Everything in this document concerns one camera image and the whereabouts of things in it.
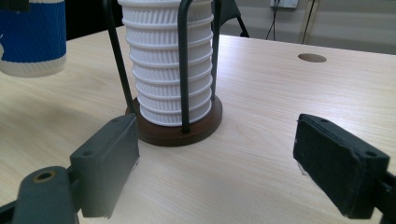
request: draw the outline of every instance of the table surface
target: table surface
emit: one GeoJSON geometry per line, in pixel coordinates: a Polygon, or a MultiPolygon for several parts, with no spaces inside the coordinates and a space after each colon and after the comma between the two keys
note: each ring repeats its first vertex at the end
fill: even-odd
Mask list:
{"type": "MultiPolygon", "coordinates": [[[[134,77],[118,29],[133,95],[134,77]]],[[[396,56],[222,36],[219,128],[186,147],[139,141],[141,159],[109,220],[81,223],[378,223],[349,220],[292,157],[301,113],[329,119],[392,157],[396,174],[396,56]],[[315,53],[325,63],[298,58],[315,53]]],[[[65,69],[41,78],[0,74],[0,204],[22,179],[69,155],[123,114],[107,33],[67,42],[65,69]]]]}

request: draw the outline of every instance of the stack of cups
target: stack of cups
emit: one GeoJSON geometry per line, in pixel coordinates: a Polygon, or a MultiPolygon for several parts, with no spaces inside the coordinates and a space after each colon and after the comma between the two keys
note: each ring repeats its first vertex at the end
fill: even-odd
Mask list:
{"type": "MultiPolygon", "coordinates": [[[[211,109],[212,0],[195,0],[188,13],[190,123],[211,109]]],[[[133,61],[140,113],[162,126],[181,126],[177,12],[180,0],[119,0],[133,61]]]]}

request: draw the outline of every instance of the round wooden base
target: round wooden base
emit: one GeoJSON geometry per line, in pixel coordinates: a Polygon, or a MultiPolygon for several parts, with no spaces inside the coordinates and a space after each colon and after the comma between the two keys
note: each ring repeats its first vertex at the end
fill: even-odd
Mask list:
{"type": "Polygon", "coordinates": [[[153,124],[140,114],[140,104],[134,99],[137,115],[137,129],[140,140],[159,147],[181,147],[199,142],[212,134],[220,125],[222,119],[222,104],[219,97],[212,102],[210,112],[193,124],[190,132],[182,133],[180,127],[164,127],[153,124]]]}

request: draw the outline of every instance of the metal rod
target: metal rod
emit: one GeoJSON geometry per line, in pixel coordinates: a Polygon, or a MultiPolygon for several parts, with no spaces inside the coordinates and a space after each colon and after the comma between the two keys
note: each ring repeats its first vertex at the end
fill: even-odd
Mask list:
{"type": "Polygon", "coordinates": [[[177,14],[178,59],[181,96],[181,131],[183,133],[190,132],[187,14],[192,1],[193,0],[181,0],[177,14]]]}
{"type": "Polygon", "coordinates": [[[136,113],[134,108],[134,98],[131,94],[131,89],[129,88],[128,77],[125,71],[125,65],[122,59],[120,42],[117,36],[116,25],[114,23],[113,9],[111,5],[111,0],[103,0],[103,10],[106,17],[106,25],[108,30],[108,35],[110,36],[111,46],[113,48],[114,57],[116,58],[117,68],[119,70],[121,86],[124,92],[125,101],[128,106],[128,111],[130,113],[136,113]]]}
{"type": "Polygon", "coordinates": [[[215,1],[215,15],[213,20],[213,42],[212,42],[212,89],[211,100],[216,99],[216,79],[218,75],[218,57],[219,57],[219,36],[220,36],[220,19],[221,19],[221,3],[222,0],[215,1]]]}

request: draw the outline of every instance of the blue and white cup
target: blue and white cup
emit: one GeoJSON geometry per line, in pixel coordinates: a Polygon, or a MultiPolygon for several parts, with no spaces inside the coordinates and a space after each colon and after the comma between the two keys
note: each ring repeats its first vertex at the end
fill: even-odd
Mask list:
{"type": "Polygon", "coordinates": [[[43,77],[64,69],[64,0],[30,0],[30,10],[0,9],[0,71],[43,77]]]}

